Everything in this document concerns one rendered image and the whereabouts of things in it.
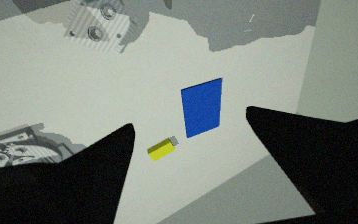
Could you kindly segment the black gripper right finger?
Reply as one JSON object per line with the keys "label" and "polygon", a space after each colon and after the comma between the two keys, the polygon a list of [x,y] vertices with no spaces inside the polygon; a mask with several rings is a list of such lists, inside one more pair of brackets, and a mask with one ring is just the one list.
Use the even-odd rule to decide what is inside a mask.
{"label": "black gripper right finger", "polygon": [[315,214],[358,198],[358,119],[338,122],[248,106],[246,119]]}

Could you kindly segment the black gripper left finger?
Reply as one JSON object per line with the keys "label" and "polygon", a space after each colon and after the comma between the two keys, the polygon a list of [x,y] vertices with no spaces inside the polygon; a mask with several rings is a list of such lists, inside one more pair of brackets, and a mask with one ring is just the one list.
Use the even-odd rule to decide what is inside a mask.
{"label": "black gripper left finger", "polygon": [[58,224],[114,224],[134,141],[128,123],[59,163],[0,167],[0,208],[40,204]]}

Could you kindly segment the blue flat plate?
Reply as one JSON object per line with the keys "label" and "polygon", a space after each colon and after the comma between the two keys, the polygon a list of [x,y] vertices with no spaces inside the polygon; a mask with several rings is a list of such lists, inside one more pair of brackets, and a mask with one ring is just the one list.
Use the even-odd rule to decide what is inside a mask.
{"label": "blue flat plate", "polygon": [[222,78],[181,90],[187,138],[219,127]]}

